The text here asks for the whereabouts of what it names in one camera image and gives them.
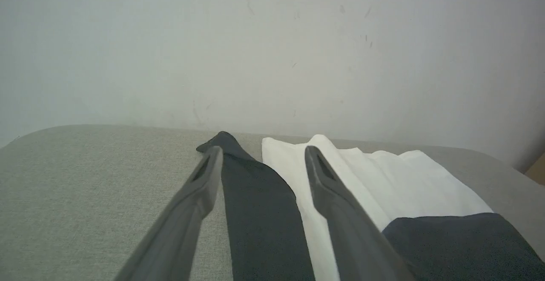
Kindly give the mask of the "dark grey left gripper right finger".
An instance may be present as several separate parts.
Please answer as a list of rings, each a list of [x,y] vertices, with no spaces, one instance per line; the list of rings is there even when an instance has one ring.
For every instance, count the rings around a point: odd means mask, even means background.
[[[326,219],[342,281],[412,281],[414,276],[319,148],[305,149],[315,209]]]

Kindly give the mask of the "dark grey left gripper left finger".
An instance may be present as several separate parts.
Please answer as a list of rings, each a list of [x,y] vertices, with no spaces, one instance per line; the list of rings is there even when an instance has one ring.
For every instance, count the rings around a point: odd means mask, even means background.
[[[216,202],[222,165],[222,149],[210,147],[125,262],[117,281],[189,280],[202,221]]]

